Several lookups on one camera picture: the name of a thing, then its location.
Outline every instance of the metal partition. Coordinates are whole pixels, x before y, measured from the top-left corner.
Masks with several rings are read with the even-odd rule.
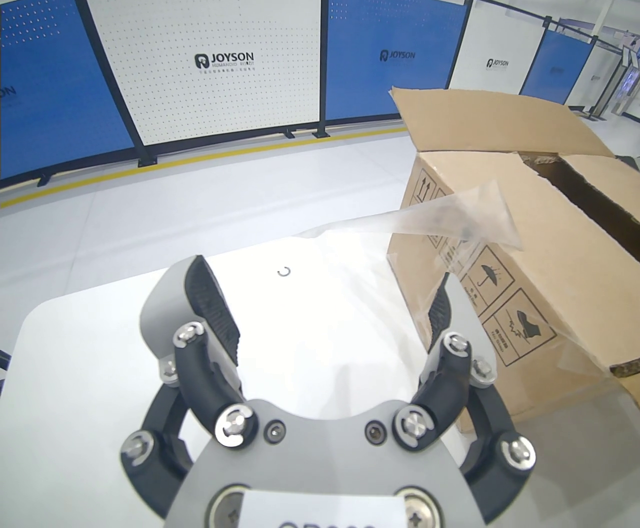
[[[594,44],[590,35],[551,23],[520,93],[564,104]]]
[[[16,0],[2,14],[0,188],[303,127],[321,138],[397,118],[391,86],[599,107],[620,76],[613,47],[498,0]]]
[[[442,0],[332,0],[327,121],[396,114],[391,86],[446,88],[467,13]]]
[[[135,158],[75,4],[18,0],[1,11],[0,177]]]
[[[541,15],[474,0],[450,88],[518,93],[545,32]]]
[[[619,49],[598,40],[565,104],[587,111],[595,106],[618,67],[621,57]]]
[[[145,145],[318,123],[318,0],[88,5]]]

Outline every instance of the white floor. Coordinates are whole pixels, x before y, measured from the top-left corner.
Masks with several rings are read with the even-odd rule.
[[[640,156],[640,124],[615,116],[585,122],[615,154]],[[395,133],[159,170],[0,210],[0,349],[11,353],[24,318],[53,297],[194,253],[397,209],[413,156],[408,135]],[[640,523],[640,415],[621,394],[573,412],[577,419],[552,418],[539,469],[499,525]],[[527,428],[545,443],[548,421]]]

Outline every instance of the perforated white board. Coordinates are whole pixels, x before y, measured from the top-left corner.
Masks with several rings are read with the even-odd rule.
[[[146,145],[319,120],[320,0],[88,3]]]
[[[450,88],[519,93],[543,33],[542,20],[475,0]]]
[[[619,62],[620,55],[594,46],[565,104],[586,110],[595,105]]]

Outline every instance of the white table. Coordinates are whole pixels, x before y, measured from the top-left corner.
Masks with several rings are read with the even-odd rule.
[[[247,399],[336,419],[411,398],[426,356],[388,239],[329,233],[208,259],[240,328]],[[47,301],[24,321],[0,398],[3,527],[162,526],[119,460],[161,383],[138,318],[162,273]],[[181,437],[192,458],[209,439],[191,415]],[[464,438],[452,428],[445,443],[461,462]]]

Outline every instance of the joyson logo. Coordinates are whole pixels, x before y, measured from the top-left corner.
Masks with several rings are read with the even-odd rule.
[[[415,51],[382,50],[380,52],[380,62],[387,62],[389,59],[415,59]]]
[[[195,65],[202,74],[249,72],[255,70],[253,52],[195,54]]]
[[[509,61],[503,61],[500,59],[489,59],[486,62],[487,70],[506,70],[509,65]]]

